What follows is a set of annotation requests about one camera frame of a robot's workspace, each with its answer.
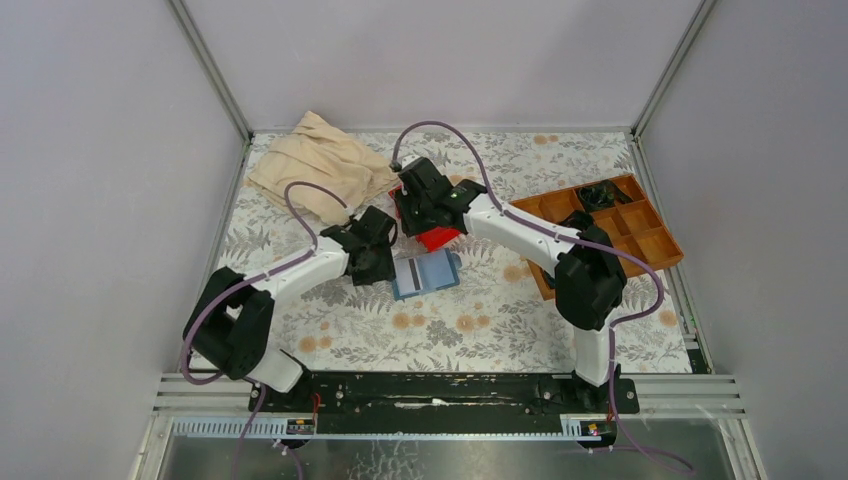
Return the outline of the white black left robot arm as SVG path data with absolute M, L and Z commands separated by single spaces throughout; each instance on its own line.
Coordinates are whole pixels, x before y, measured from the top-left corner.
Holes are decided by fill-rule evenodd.
M 254 273 L 222 267 L 207 280 L 183 331 L 182 359 L 197 353 L 216 368 L 209 382 L 226 376 L 272 389 L 272 398 L 288 411 L 309 401 L 303 364 L 270 346 L 276 308 L 305 292 L 342 277 L 355 286 L 395 279 L 392 248 L 397 222 L 369 206 L 341 225 L 310 234 L 311 243 Z

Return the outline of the red plastic bin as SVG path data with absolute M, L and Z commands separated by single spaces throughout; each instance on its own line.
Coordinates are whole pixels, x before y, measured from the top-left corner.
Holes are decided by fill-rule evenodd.
M 395 206 L 396 216 L 397 216 L 399 225 L 401 227 L 401 231 L 403 232 L 403 234 L 405 236 L 408 236 L 407 231 L 405 230 L 405 227 L 404 227 L 403 219 L 401 217 L 401 211 L 400 211 L 399 204 L 397 203 L 397 200 L 395 199 L 396 194 L 399 193 L 400 191 L 401 191 L 401 187 L 398 186 L 398 187 L 391 189 L 389 191 L 388 195 L 391 198 L 392 203 Z M 429 230 L 427 232 L 424 232 L 422 234 L 414 235 L 413 239 L 418 244 L 423 246 L 428 252 L 433 252 L 435 250 L 438 250 L 440 248 L 445 247 L 451 241 L 456 239 L 460 234 L 461 234 L 461 232 L 459 230 L 456 230 L 456 229 L 453 229 L 453 228 L 435 227 L 434 229 Z

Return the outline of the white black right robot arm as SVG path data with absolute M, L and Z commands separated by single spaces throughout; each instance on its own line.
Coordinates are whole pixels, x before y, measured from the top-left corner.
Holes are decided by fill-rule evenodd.
M 393 198 L 405 235 L 454 229 L 508 248 L 553 277 L 557 311 L 575 329 L 575 402 L 589 412 L 607 405 L 615 369 L 608 317 L 627 283 L 608 236 L 595 226 L 579 232 L 545 221 L 472 180 L 454 184 L 428 158 L 390 168 L 401 182 Z

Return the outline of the silver credit card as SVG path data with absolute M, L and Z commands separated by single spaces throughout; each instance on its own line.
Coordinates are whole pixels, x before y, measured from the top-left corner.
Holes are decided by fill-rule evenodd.
M 425 290 L 425 283 L 416 258 L 399 258 L 394 262 L 395 289 L 399 298 L 415 296 Z

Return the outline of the wooden compartment tray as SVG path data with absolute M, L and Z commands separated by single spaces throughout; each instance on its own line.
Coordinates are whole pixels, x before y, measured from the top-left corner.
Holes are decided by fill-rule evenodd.
M 607 194 L 612 204 L 590 215 L 608 234 L 614 248 L 639 258 L 656 271 L 673 267 L 684 258 L 681 247 L 634 175 L 550 191 L 514 200 L 511 205 L 559 224 L 573 212 L 584 211 L 584 202 L 602 193 Z

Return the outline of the blue card holder wallet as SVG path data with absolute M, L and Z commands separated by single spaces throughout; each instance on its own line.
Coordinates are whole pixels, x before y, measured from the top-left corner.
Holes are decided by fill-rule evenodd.
M 455 287 L 460 284 L 460 257 L 448 250 L 439 249 L 433 252 L 412 256 L 419 262 L 420 271 L 425 283 L 425 290 L 415 296 L 426 295 L 435 291 Z M 415 296 L 399 298 L 396 293 L 395 279 L 391 282 L 393 295 L 396 300 L 405 300 Z

